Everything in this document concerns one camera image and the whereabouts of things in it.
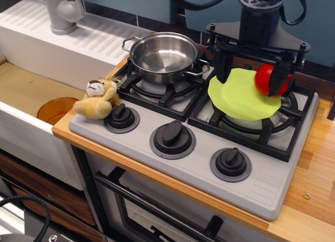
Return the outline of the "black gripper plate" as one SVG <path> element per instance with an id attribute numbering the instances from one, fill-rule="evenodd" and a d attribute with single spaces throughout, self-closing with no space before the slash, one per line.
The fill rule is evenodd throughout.
<path id="1" fill-rule="evenodd" d="M 287 81 L 291 66 L 301 69 L 304 55 L 310 44 L 287 33 L 277 25 L 265 42 L 260 35 L 246 41 L 239 38 L 240 22 L 211 23 L 206 27 L 209 33 L 208 49 L 213 52 L 213 64 L 217 79 L 224 84 L 230 74 L 233 56 L 274 65 L 269 80 L 268 97 L 277 96 Z"/>

